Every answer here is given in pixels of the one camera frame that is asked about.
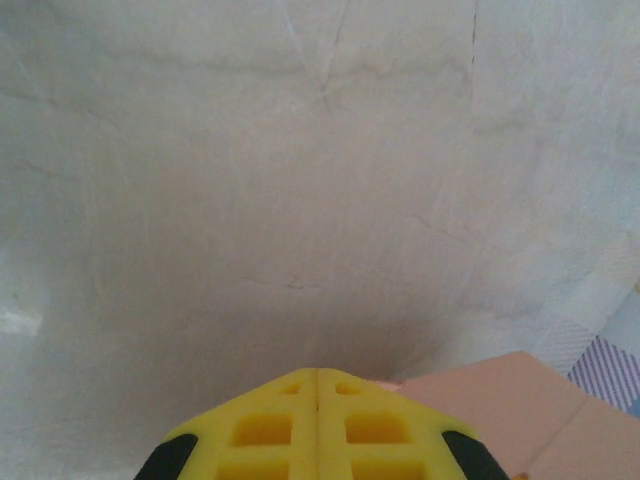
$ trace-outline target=crack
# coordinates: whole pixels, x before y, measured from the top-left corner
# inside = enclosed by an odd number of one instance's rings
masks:
[[[327,71],[325,72],[325,78],[322,81],[321,90],[324,92],[327,89],[329,80],[331,80],[331,71],[333,70],[333,62],[336,58],[336,51],[338,50],[338,44],[340,43],[340,37],[342,36],[342,26],[344,25],[344,19],[347,16],[347,10],[349,9],[349,3],[351,0],[345,0],[344,7],[342,8],[342,15],[340,15],[340,21],[338,22],[338,30],[336,36],[333,39],[333,46],[331,47],[331,57],[327,62]]]
[[[76,108],[73,105],[64,105],[64,104],[58,102],[57,100],[54,100],[54,99],[46,97],[46,96],[30,95],[30,94],[25,93],[25,92],[9,90],[9,89],[7,89],[5,87],[0,87],[0,95],[3,95],[3,96],[8,97],[8,98],[13,98],[15,100],[20,100],[20,101],[23,101],[23,102],[41,103],[43,105],[46,105],[46,106],[50,107],[54,111],[59,111],[59,112],[62,112],[62,113],[72,113],[72,114],[76,114],[76,115],[88,115],[88,116],[90,116],[92,118],[95,118],[96,120],[100,120],[102,122],[108,123],[116,131],[120,132],[120,127],[113,120],[111,120],[108,117],[103,117],[102,115],[99,115],[96,112],[94,112],[92,110],[89,110],[89,109]]]
[[[12,162],[11,165],[17,169],[17,170],[30,170],[32,172],[38,173],[44,177],[47,177],[49,179],[56,179],[56,180],[65,180],[67,182],[73,182],[73,183],[77,183],[80,180],[76,177],[71,177],[68,175],[65,175],[63,173],[58,173],[58,172],[54,172],[53,170],[49,170],[48,168],[45,167],[41,167],[39,165],[35,165],[34,163],[30,162],[29,160],[21,160],[19,162]]]
[[[458,242],[464,243],[465,245],[468,245],[468,243],[464,239],[458,238],[455,235],[447,232],[446,230],[434,227],[429,222],[427,222],[424,218],[422,218],[420,215],[416,215],[416,214],[412,213],[410,215],[404,215],[404,218],[411,219],[411,220],[416,220],[418,223],[421,223],[425,228],[427,228],[429,230],[433,230],[434,232],[438,232],[438,233],[440,233],[442,235],[445,235],[446,237],[449,237],[449,238],[451,238],[453,240],[456,240]]]
[[[473,6],[473,31],[471,32],[471,99],[473,100],[473,72],[476,63],[476,31],[478,29],[478,0]]]

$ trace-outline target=cardboard box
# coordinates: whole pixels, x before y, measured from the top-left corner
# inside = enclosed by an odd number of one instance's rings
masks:
[[[471,424],[510,475],[640,479],[640,420],[527,353],[417,377],[397,391]]]

